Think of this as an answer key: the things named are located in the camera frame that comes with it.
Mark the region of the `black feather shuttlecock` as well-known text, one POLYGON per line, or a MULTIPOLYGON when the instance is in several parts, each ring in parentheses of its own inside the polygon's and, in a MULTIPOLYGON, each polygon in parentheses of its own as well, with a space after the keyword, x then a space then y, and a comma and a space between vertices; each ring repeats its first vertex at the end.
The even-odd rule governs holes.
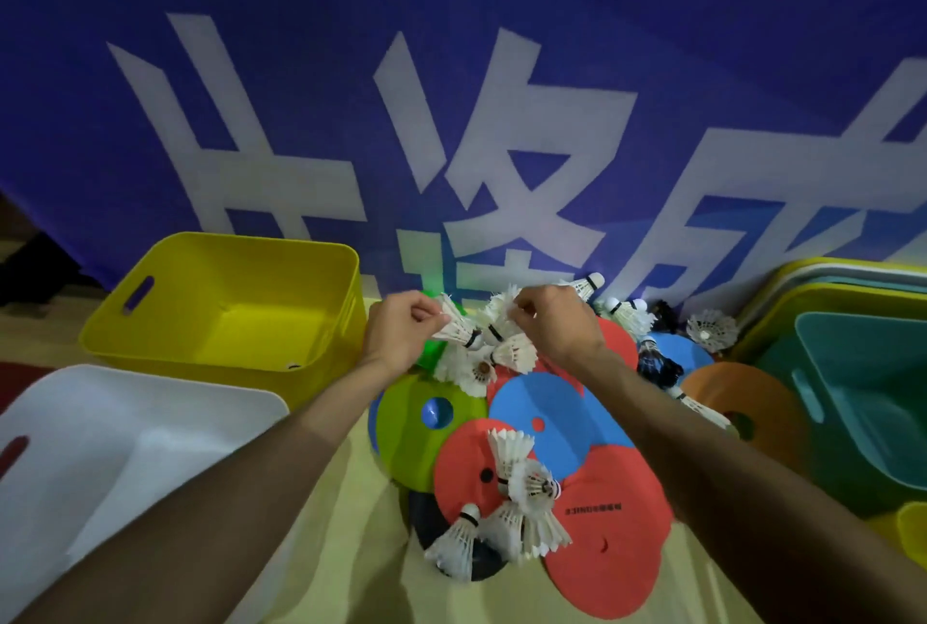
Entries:
POLYGON ((651 336, 643 337, 639 343, 636 371, 662 390, 676 387, 684 375, 683 367, 666 357, 651 336))

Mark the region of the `red disc cone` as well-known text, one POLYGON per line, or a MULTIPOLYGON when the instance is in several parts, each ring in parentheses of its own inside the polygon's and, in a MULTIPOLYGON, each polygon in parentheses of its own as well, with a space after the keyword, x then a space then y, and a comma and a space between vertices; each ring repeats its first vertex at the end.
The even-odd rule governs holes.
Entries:
POLYGON ((597 317, 606 347, 615 352, 632 371, 636 371, 639 352, 633 337, 619 324, 604 317, 597 317))
POLYGON ((572 540, 543 558, 558 592, 594 618, 637 612, 655 588, 674 521, 643 455, 626 446, 592 447, 563 481, 553 513, 572 540))
POLYGON ((458 518, 468 503, 475 504, 480 516, 486 517, 505 500, 498 488, 489 432, 511 428, 491 418, 472 419, 461 424, 443 443, 435 460, 434 495, 448 524, 458 518))

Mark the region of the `bright green disc cone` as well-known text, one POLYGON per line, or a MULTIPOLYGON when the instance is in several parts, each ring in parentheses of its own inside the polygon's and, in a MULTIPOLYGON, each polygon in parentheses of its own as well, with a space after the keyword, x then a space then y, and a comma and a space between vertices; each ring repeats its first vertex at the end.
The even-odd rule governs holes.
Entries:
MULTIPOLYGON (((448 297, 451 303, 453 304, 455 310, 461 315, 466 316, 466 311, 460 302, 458 302, 454 297, 449 296, 445 292, 437 291, 423 291, 423 294, 429 298, 438 299, 441 297, 448 297)), ((444 350, 446 349, 448 342, 445 339, 435 339, 430 337, 424 344, 423 352, 419 356, 416 365, 422 368, 426 372, 433 372, 438 361, 441 358, 444 350)))

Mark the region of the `white feather shuttlecock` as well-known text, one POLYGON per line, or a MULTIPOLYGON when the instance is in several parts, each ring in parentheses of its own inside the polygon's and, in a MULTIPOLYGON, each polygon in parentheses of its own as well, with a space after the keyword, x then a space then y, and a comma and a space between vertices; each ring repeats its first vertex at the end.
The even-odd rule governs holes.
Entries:
POLYGON ((509 285, 505 290, 493 294, 478 314, 478 326, 487 345, 498 346, 508 338, 522 333, 510 315, 521 290, 514 284, 509 285))
POLYGON ((481 349, 484 346, 481 328, 458 308, 448 294, 442 292, 435 300, 440 303, 442 313, 448 316, 448 323, 436 331, 432 338, 456 344, 467 351, 481 349))

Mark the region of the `pile of white shuttlecocks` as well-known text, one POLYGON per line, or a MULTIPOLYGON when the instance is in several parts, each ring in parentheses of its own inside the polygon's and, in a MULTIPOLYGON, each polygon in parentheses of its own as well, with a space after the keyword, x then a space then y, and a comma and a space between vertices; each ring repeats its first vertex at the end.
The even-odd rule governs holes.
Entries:
MULTIPOLYGON (((633 337, 637 349, 641 339, 652 333, 657 320, 642 300, 607 300, 604 316, 621 325, 633 337)), ((498 367, 529 374, 539 360, 536 346, 523 332, 495 347, 484 342, 476 351, 451 343, 446 355, 454 351, 457 354, 450 361, 439 362, 435 378, 450 379, 466 392, 486 389, 496 380, 498 367)), ((664 391, 725 432, 739 436, 730 420, 690 398, 678 385, 664 391)), ((489 443, 498 488, 505 500, 486 517, 480 516, 475 504, 468 503, 449 529, 424 552, 425 559, 442 574, 462 582, 471 581, 476 539, 488 544, 504 561, 545 557, 572 542, 553 513, 562 485, 547 466, 529 456, 534 437, 520 430, 491 430, 489 443)))

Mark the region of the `dark navy disc cone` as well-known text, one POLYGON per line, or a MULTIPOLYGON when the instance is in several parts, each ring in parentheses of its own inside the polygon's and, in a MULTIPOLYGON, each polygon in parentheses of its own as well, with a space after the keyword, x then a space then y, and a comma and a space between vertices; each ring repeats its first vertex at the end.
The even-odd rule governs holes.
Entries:
MULTIPOLYGON (((449 524, 440 511, 432 493, 408 490, 408 517, 421 547, 426 550, 448 529, 449 524)), ((488 544, 474 541, 471 582, 482 582, 496 576, 507 563, 488 544)))

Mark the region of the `person's right hand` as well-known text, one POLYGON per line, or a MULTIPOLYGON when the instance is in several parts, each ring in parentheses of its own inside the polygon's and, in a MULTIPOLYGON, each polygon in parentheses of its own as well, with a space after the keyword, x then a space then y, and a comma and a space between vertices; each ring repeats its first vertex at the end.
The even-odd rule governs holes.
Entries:
POLYGON ((539 352, 581 377, 590 361, 608 350, 597 317, 569 286, 542 286, 540 328, 521 328, 539 352))

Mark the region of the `person's left forearm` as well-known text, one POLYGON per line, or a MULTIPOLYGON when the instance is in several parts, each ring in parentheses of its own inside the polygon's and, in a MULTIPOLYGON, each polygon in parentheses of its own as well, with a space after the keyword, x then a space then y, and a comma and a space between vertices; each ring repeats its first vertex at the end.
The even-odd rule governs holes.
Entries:
POLYGON ((401 369, 368 354, 308 406, 187 481, 11 624, 224 624, 364 408, 401 369))

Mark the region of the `orange disc cone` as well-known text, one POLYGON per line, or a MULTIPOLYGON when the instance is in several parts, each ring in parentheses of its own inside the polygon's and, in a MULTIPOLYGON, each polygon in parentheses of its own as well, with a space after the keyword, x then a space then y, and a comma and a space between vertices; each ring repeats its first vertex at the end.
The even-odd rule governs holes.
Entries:
POLYGON ((681 388, 731 420, 744 442, 794 472, 806 473, 805 409, 773 375, 751 365, 721 361, 689 373, 681 388))

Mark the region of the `teal plastic bin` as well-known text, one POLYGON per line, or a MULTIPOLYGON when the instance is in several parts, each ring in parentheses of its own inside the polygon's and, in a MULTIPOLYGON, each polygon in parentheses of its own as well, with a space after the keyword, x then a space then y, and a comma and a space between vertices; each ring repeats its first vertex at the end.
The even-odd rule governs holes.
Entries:
POLYGON ((817 487, 863 518, 927 501, 927 321, 799 314, 755 366, 796 396, 817 487))

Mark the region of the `blue banner with white characters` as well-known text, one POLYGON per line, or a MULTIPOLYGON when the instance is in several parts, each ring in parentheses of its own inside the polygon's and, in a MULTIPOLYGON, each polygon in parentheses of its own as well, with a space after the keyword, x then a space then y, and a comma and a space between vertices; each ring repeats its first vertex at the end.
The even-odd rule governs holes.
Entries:
POLYGON ((0 191, 107 287, 204 231, 732 310, 927 266, 927 0, 0 0, 0 191))

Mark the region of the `blue disc cone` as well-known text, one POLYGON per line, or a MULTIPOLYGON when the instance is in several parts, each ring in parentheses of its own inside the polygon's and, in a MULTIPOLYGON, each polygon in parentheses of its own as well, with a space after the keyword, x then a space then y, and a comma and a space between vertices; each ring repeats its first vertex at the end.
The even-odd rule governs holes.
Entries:
MULTIPOLYGON (((384 395, 384 391, 380 392, 368 409, 367 434, 372 446, 372 451, 376 455, 379 455, 377 442, 377 413, 384 395)), ((429 430, 443 430, 452 420, 453 406, 448 399, 433 397, 423 403, 419 422, 429 430)))
POLYGON ((689 337, 678 334, 655 332, 646 339, 653 340, 655 348, 668 360, 682 368, 678 383, 695 370, 715 363, 715 359, 689 337))
POLYGON ((488 400, 490 418, 533 436, 534 454, 559 481, 577 472, 592 448, 633 447, 595 396, 557 374, 516 375, 488 400))

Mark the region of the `olive green disc cone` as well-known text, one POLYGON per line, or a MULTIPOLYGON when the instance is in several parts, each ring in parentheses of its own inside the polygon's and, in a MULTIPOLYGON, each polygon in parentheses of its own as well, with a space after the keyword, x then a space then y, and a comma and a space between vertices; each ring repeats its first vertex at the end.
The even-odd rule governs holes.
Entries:
POLYGON ((451 382, 436 380, 415 368, 385 390, 377 413, 379 458, 389 477, 407 489, 434 490, 435 460, 449 435, 466 421, 486 418, 486 396, 474 397, 451 382), (443 430, 429 430, 419 422, 422 405, 433 397, 448 399, 453 420, 443 430))

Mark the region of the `person's right forearm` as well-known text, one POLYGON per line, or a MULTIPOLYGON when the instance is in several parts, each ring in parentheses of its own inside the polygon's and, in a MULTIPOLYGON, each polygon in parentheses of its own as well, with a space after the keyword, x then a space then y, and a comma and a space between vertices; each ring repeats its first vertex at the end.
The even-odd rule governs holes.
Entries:
POLYGON ((603 346, 563 362, 765 624, 927 624, 927 571, 840 502, 645 383, 603 346))

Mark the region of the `person's left hand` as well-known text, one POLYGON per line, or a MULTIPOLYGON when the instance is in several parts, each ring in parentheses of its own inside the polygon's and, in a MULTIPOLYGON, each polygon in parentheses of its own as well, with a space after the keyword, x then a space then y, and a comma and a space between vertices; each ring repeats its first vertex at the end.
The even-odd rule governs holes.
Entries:
POLYGON ((434 334, 412 330, 408 292, 420 291, 389 294, 368 311, 361 361, 372 365, 387 382, 414 366, 425 342, 434 334))

